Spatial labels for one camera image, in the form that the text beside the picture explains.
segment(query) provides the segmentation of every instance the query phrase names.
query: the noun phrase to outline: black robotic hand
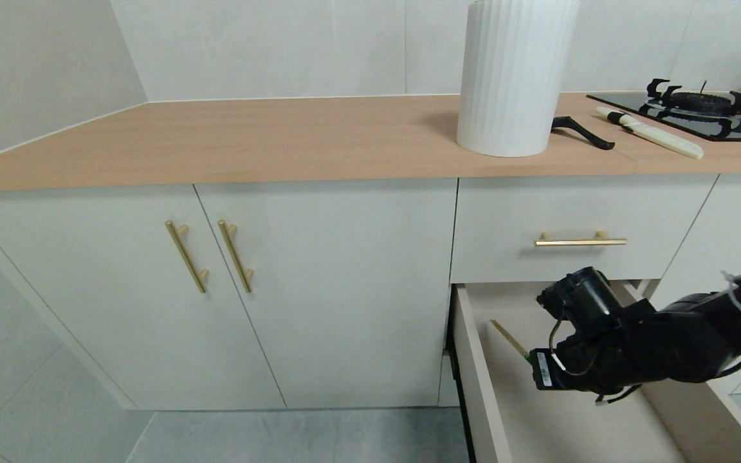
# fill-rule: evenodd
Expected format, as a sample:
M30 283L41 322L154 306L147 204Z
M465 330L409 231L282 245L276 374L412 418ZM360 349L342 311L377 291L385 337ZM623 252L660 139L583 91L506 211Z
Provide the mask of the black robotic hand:
M605 396L628 387L622 399L646 382L705 382L738 371L741 361L728 365L741 357L741 277L733 283L729 291L691 294L656 311L646 299L623 307L592 267L567 275L537 297L556 319L548 347L530 352L538 389ZM576 334L554 348L564 320Z

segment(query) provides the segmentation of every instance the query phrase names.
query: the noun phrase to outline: gold drawer handle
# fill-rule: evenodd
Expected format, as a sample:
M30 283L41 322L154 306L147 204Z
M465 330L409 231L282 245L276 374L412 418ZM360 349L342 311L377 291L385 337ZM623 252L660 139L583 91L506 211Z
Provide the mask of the gold drawer handle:
M227 245L227 251L230 252L230 258L233 260L233 264L236 267L236 273L239 274L239 278L242 279L242 284L244 284L244 292L250 294L253 292L253 288L250 286L250 278L253 276L253 269L244 269L242 261L239 260L239 253L236 252L236 246L233 244L232 235L236 233L237 226L235 224L229 226L224 220L220 220L218 225L219 231L224 237L224 243Z
M625 238L608 238L604 231L597 231L595 237L589 240L552 240L547 232L533 243L536 247L564 247L564 246L625 246Z
M176 249L179 250L179 254L182 255L182 259L185 261L185 265L188 266L188 272L190 276L194 277L196 286L199 288L200 293L206 293L208 290L205 289L204 280L208 278L208 273L211 273L209 269L203 269L201 272L196 273L196 267L194 267L194 261L191 260L188 251L185 249L185 243L182 243L182 236L188 232L188 225L185 224L176 228L173 224L173 220L165 222L167 231L170 232L170 237L173 238L173 243L176 243Z

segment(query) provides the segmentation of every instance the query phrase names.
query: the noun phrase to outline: white knife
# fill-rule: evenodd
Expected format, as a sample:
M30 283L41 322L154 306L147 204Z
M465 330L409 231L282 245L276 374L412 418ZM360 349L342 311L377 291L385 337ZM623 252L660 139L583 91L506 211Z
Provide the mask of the white knife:
M639 120L630 117L629 114L618 111L618 109L600 106L596 109L596 112L602 115L602 117L608 118L612 123L623 126L624 129L637 137L652 141L652 143L656 143L659 146L666 147L667 149L675 150L679 154L683 154L689 158L702 159L702 156L705 154L702 147L693 141L685 140L685 138L677 137L674 134L668 134L668 132L665 132L662 129L657 129L656 127L642 123Z

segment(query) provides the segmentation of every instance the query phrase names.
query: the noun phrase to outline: wooden countertop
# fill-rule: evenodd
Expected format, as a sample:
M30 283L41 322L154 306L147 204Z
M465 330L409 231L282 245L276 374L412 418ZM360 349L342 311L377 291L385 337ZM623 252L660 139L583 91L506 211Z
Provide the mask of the wooden countertop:
M700 161L594 115L565 93L570 115L609 141L571 131L544 153L492 158L456 144L458 96L149 103L0 154L0 190L218 182L490 176L741 173L741 143L715 143L653 123L705 149Z

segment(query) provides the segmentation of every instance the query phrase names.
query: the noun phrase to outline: white vase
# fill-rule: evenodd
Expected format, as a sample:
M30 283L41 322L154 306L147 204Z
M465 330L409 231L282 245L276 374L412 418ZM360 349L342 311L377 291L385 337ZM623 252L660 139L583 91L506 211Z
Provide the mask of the white vase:
M457 141L531 156L550 137L580 0L482 0L468 7Z

